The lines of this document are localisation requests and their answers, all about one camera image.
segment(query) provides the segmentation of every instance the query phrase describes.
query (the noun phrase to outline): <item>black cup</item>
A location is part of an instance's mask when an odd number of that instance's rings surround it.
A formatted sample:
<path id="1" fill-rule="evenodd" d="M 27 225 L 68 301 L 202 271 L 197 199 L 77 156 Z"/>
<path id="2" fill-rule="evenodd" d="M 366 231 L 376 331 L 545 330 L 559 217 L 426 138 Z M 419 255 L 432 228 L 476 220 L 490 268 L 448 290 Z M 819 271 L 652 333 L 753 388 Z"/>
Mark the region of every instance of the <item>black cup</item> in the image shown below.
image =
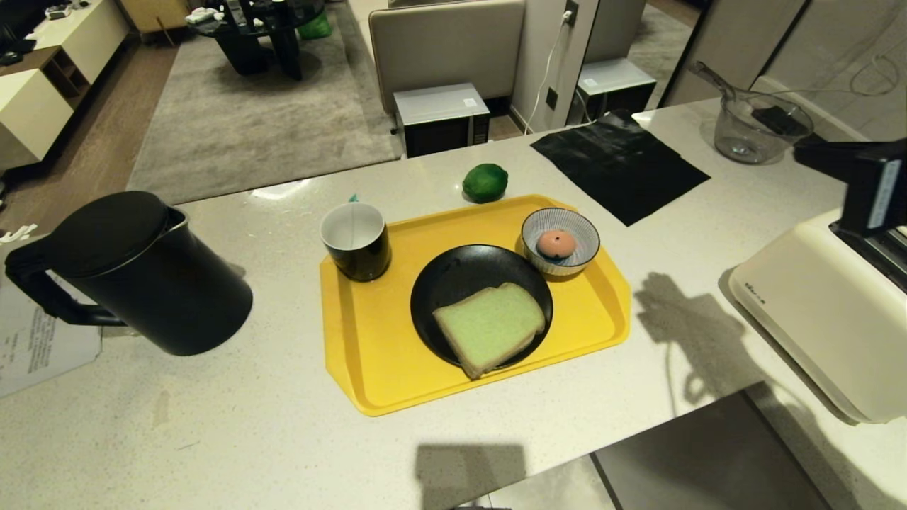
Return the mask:
<path id="1" fill-rule="evenodd" d="M 321 242 L 347 278 L 371 281 L 391 263 L 391 244 L 381 212 L 361 202 L 345 203 L 321 220 Z"/>

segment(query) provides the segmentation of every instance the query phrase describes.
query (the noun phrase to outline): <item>coffee table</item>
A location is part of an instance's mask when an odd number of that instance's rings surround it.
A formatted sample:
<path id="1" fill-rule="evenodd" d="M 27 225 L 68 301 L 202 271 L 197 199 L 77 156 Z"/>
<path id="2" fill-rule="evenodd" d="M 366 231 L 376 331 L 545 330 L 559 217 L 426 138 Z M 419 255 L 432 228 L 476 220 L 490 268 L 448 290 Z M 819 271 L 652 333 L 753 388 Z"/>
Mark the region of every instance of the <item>coffee table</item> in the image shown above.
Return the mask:
<path id="1" fill-rule="evenodd" d="M 252 5 L 244 5 L 243 12 L 248 20 L 245 26 L 237 26 L 227 13 L 221 21 L 212 18 L 189 27 L 196 34 L 217 40 L 233 69 L 242 75 L 267 71 L 267 50 L 261 47 L 258 39 L 270 37 L 281 71 L 295 80 L 302 80 L 295 31 L 321 15 L 325 4 L 323 0 L 297 2 L 296 8 L 287 4 L 289 2 L 258 0 Z M 264 24 L 255 26 L 253 18 L 260 19 Z"/>

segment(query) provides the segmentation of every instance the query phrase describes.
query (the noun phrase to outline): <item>kettle handle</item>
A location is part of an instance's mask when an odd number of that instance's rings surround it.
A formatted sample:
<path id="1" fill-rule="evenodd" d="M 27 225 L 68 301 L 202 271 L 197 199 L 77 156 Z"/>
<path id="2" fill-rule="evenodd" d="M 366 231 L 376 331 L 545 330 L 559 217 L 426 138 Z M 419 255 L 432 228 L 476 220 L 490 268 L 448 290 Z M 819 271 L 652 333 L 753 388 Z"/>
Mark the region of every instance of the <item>kettle handle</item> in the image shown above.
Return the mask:
<path id="1" fill-rule="evenodd" d="M 44 240 L 37 240 L 6 256 L 6 276 L 47 315 L 58 317 L 70 324 L 85 326 L 125 326 L 113 314 L 99 305 L 77 302 L 47 276 L 44 260 Z"/>

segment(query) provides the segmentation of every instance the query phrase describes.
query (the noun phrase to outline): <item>striped bowl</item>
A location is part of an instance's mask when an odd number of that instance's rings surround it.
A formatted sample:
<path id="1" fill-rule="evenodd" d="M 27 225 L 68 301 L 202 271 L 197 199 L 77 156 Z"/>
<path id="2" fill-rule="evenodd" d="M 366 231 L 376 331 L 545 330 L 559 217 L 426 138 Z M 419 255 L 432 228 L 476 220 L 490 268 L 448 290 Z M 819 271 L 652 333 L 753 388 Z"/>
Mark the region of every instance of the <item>striped bowl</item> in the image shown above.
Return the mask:
<path id="1" fill-rule="evenodd" d="M 536 245 L 541 235 L 548 230 L 569 232 L 576 240 L 576 251 L 561 260 L 542 257 Z M 526 217 L 522 223 L 521 237 L 523 256 L 539 271 L 552 276 L 569 276 L 582 271 L 595 258 L 601 246 L 599 232 L 589 220 L 560 207 L 539 209 Z"/>

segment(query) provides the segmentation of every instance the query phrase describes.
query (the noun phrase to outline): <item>wall outlet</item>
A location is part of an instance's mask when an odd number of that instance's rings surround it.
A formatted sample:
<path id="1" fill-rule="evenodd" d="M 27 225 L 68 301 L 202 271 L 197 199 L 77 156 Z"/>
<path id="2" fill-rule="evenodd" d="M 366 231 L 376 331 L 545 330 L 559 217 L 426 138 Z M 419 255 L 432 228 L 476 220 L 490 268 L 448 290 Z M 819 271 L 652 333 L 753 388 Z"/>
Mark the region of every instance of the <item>wall outlet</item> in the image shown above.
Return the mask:
<path id="1" fill-rule="evenodd" d="M 573 0 L 567 0 L 567 5 L 564 7 L 564 12 L 572 12 L 573 14 L 567 18 L 567 25 L 574 26 L 576 24 L 576 14 L 580 11 L 580 5 L 574 2 Z"/>
<path id="2" fill-rule="evenodd" d="M 558 103 L 558 93 L 554 92 L 554 89 L 548 87 L 548 95 L 545 97 L 545 103 L 548 104 L 552 110 Z"/>

